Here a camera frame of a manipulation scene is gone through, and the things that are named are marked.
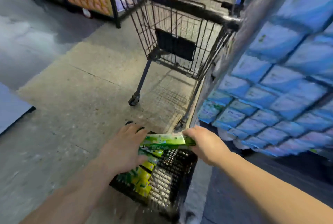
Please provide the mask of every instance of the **shopping cart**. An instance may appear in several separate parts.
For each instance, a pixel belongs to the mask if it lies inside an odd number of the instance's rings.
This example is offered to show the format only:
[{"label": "shopping cart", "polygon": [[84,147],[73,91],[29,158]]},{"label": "shopping cart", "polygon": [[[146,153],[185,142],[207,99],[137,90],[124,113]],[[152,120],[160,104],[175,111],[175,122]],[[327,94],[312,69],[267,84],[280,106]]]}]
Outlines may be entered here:
[{"label": "shopping cart", "polygon": [[180,130],[188,120],[208,68],[239,29],[241,20],[221,14],[223,8],[230,11],[233,5],[218,0],[122,0],[122,4],[124,8],[140,4],[131,18],[147,58],[137,90],[128,103],[139,103],[152,61],[195,79],[186,112],[175,127]]}]

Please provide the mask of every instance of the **black plastic basket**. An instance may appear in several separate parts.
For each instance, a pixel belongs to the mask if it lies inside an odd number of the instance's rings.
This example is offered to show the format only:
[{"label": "black plastic basket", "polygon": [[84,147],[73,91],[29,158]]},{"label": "black plastic basket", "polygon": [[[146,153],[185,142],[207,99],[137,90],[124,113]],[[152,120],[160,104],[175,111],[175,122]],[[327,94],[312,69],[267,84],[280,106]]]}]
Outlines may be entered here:
[{"label": "black plastic basket", "polygon": [[117,181],[117,176],[110,186],[174,223],[179,219],[179,210],[189,190],[197,160],[197,156],[189,150],[173,149],[164,151],[152,171],[141,166],[152,175],[149,179],[152,189],[147,198]]}]

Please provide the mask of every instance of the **shopping cart leg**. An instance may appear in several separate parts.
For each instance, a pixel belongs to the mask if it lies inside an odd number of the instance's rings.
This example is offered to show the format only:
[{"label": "shopping cart leg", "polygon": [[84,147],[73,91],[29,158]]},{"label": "shopping cart leg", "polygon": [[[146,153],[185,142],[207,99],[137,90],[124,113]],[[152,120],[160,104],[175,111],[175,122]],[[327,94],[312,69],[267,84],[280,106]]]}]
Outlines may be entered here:
[{"label": "shopping cart leg", "polygon": [[142,85],[144,84],[144,80],[145,80],[145,78],[147,76],[147,73],[148,73],[148,70],[149,70],[149,66],[150,66],[151,63],[152,63],[151,60],[147,60],[146,66],[144,68],[144,72],[142,73],[142,76],[141,76],[139,85],[138,85],[138,87],[136,89],[136,92],[132,95],[132,98],[130,98],[130,100],[128,101],[128,104],[130,106],[135,106],[140,101],[140,91],[141,91]]},{"label": "shopping cart leg", "polygon": [[197,95],[200,85],[201,85],[201,81],[198,81],[197,85],[194,89],[193,95],[191,97],[191,100],[189,101],[189,105],[187,107],[187,110],[186,110],[184,116],[181,118],[181,120],[177,123],[176,127],[174,128],[176,131],[183,129],[184,126],[186,125],[186,123],[189,119],[189,111],[191,110],[191,107],[193,105],[195,96]]}]

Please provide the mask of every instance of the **person's right arm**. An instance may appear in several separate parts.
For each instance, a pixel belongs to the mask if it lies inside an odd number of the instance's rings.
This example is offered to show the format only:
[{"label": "person's right arm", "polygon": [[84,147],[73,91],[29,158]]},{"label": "person's right arm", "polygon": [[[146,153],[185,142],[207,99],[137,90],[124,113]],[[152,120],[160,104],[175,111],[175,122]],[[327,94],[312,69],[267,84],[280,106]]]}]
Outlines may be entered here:
[{"label": "person's right arm", "polygon": [[333,209],[231,152],[216,134],[199,126],[183,134],[195,140],[199,158],[222,169],[274,223],[333,223]]}]

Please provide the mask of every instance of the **floor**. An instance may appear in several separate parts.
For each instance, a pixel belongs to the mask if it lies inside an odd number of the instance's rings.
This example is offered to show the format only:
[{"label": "floor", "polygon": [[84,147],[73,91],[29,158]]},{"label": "floor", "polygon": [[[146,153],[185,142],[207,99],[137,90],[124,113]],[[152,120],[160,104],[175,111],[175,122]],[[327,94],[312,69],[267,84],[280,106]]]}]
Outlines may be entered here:
[{"label": "floor", "polygon": [[[94,158],[126,121],[170,132],[194,81],[146,59],[131,19],[116,29],[42,0],[0,0],[0,81],[37,109],[0,138],[0,216],[18,223]],[[112,188],[87,223],[163,223]]]}]

